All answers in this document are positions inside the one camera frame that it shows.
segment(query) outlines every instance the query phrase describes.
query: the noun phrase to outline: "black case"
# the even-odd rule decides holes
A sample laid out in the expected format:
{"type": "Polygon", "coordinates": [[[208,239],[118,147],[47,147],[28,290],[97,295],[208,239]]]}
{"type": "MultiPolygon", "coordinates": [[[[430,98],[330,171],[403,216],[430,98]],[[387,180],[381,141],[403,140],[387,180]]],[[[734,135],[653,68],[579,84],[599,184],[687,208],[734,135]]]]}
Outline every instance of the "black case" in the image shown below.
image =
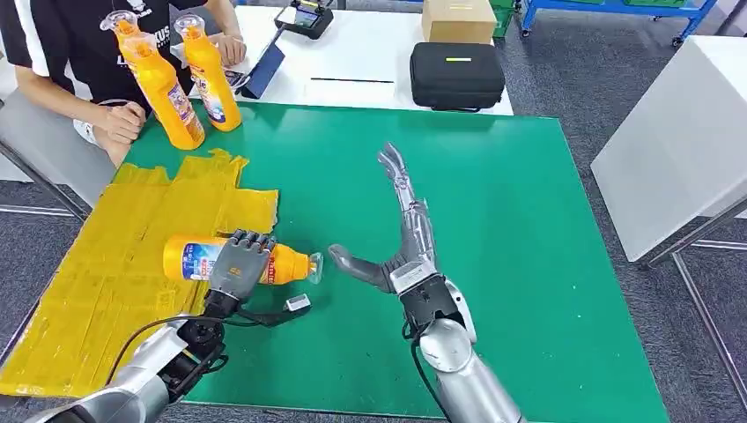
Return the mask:
{"type": "Polygon", "coordinates": [[[506,85],[495,47],[446,42],[415,45],[410,81],[415,104],[434,110],[491,108],[506,85]]]}

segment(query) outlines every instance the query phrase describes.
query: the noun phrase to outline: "orange bottle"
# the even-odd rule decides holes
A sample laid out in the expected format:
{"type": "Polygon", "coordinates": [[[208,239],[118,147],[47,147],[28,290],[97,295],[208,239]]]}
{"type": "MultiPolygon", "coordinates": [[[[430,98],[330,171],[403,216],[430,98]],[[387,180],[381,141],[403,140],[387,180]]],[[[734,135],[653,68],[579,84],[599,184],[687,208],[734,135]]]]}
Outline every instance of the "orange bottle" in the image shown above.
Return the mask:
{"type": "Polygon", "coordinates": [[[129,37],[141,35],[140,27],[137,26],[137,15],[131,11],[113,11],[109,13],[99,25],[102,31],[112,30],[117,37],[122,58],[129,66],[132,73],[136,73],[132,57],[129,52],[122,49],[122,44],[129,37]]]}
{"type": "Polygon", "coordinates": [[[122,39],[120,50],[137,69],[133,75],[171,144],[182,150],[199,147],[205,130],[179,85],[176,70],[159,53],[155,36],[142,32],[130,35],[122,39]]]}
{"type": "Polygon", "coordinates": [[[220,64],[220,53],[205,34],[205,21],[187,14],[176,19],[174,28],[184,39],[184,57],[212,126],[224,132],[234,130],[241,125],[241,112],[220,64]]]}
{"type": "MultiPolygon", "coordinates": [[[[171,237],[164,247],[164,273],[170,279],[208,280],[226,241],[226,238],[213,236],[171,237]]],[[[277,244],[259,283],[285,285],[293,280],[306,279],[318,284],[322,279],[322,264],[322,253],[307,256],[277,244]]]]}

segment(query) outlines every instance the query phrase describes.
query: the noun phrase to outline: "robotic arm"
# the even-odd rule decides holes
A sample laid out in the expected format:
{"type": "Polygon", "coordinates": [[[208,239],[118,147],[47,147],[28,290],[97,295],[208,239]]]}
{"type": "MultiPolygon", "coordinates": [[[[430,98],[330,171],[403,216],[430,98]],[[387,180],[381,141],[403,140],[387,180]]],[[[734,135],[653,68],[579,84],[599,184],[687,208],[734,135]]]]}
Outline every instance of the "robotic arm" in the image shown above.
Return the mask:
{"type": "MultiPolygon", "coordinates": [[[[329,253],[340,270],[394,293],[404,307],[413,339],[438,380],[434,399],[454,423],[525,423],[519,408],[472,346],[477,333],[467,302],[456,285],[437,271],[433,230],[425,202],[417,200],[402,155],[387,144],[379,162],[395,187],[402,210],[402,247],[384,263],[352,256],[335,244],[329,253]]],[[[418,371],[425,374],[418,364],[418,371]]]]}
{"type": "Polygon", "coordinates": [[[259,282],[275,247],[267,235],[236,231],[218,255],[205,295],[205,310],[200,316],[176,316],[144,326],[127,342],[115,367],[129,344],[143,331],[165,323],[136,350],[132,360],[122,367],[107,386],[73,404],[47,410],[27,423],[153,423],[164,409],[184,397],[203,375],[220,370],[228,361],[223,354],[224,324],[274,326],[308,311],[306,295],[285,302],[279,314],[259,315],[243,311],[259,282]],[[251,322],[232,322],[226,318],[242,315],[251,322]]]}

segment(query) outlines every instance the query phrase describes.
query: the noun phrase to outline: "black cable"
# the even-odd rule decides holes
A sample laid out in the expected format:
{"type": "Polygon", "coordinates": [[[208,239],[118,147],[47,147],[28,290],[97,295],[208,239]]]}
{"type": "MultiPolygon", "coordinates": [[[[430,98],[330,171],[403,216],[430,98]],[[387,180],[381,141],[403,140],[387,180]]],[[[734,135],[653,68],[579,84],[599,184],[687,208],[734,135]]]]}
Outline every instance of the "black cable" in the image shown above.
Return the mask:
{"type": "Polygon", "coordinates": [[[431,397],[433,397],[433,401],[435,401],[436,404],[441,409],[441,412],[443,413],[446,421],[451,422],[451,419],[448,417],[448,413],[446,413],[446,408],[444,408],[443,404],[441,403],[439,399],[438,394],[436,394],[436,391],[433,389],[433,386],[431,386],[431,382],[428,380],[428,377],[425,375],[425,370],[423,370],[423,366],[420,364],[420,359],[418,358],[417,349],[418,349],[418,346],[420,345],[420,337],[423,335],[424,331],[425,331],[425,328],[420,330],[418,333],[416,333],[415,337],[412,339],[412,343],[410,344],[410,352],[412,353],[412,360],[415,361],[415,368],[418,370],[420,379],[423,380],[423,384],[428,389],[428,392],[431,393],[431,397]]]}
{"type": "Polygon", "coordinates": [[[117,358],[115,360],[114,365],[112,366],[112,370],[109,372],[109,376],[107,377],[107,382],[104,383],[105,385],[108,385],[110,382],[112,382],[112,379],[115,377],[115,371],[117,367],[119,366],[119,362],[122,361],[122,357],[127,352],[127,349],[129,348],[129,345],[132,344],[132,341],[135,340],[138,336],[140,336],[141,333],[145,332],[146,330],[149,330],[153,326],[158,326],[163,323],[170,323],[170,322],[179,322],[181,320],[193,320],[198,322],[214,322],[214,323],[223,323],[227,324],[229,326],[241,326],[241,327],[249,327],[249,326],[256,326],[259,323],[257,322],[235,322],[230,321],[226,319],[219,319],[217,317],[205,317],[202,315],[178,315],[176,317],[169,317],[167,319],[161,319],[157,320],[155,322],[150,322],[143,326],[142,328],[135,331],[135,333],[132,334],[131,337],[127,340],[127,342],[124,343],[124,346],[119,351],[119,355],[117,355],[117,358]]]}
{"type": "Polygon", "coordinates": [[[218,364],[217,366],[213,366],[213,367],[209,368],[208,371],[206,371],[205,373],[203,373],[204,375],[207,375],[207,374],[210,374],[210,373],[215,373],[215,372],[219,371],[221,368],[223,368],[223,366],[225,366],[226,363],[228,362],[228,356],[225,355],[225,354],[219,355],[216,358],[216,360],[220,360],[220,364],[218,364]]]}
{"type": "Polygon", "coordinates": [[[250,322],[254,322],[254,323],[257,323],[257,324],[262,324],[262,322],[260,322],[260,321],[258,321],[258,320],[255,319],[255,315],[253,313],[248,312],[247,310],[245,310],[243,308],[237,308],[236,309],[236,314],[239,315],[239,317],[243,317],[243,318],[249,320],[250,322]]]}

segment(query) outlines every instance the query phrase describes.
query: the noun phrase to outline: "green mat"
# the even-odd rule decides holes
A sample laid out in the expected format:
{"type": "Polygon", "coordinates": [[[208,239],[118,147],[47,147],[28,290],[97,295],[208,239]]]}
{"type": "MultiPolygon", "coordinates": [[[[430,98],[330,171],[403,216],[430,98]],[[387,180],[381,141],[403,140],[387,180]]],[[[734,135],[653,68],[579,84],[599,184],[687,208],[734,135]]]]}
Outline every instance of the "green mat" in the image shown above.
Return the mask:
{"type": "MultiPolygon", "coordinates": [[[[205,127],[202,105],[196,104],[205,127]]],[[[477,351],[532,421],[666,422],[558,121],[248,103],[231,133],[180,152],[149,123],[127,161],[166,166],[223,148],[250,159],[242,188],[280,189],[278,239],[323,251],[322,282],[263,286],[249,306],[307,293],[314,308],[275,329],[228,328],[230,361],[188,401],[440,416],[402,340],[395,296],[339,272],[326,253],[388,258],[399,209],[376,153],[402,152],[427,200],[440,268],[462,289],[477,351]]]]}

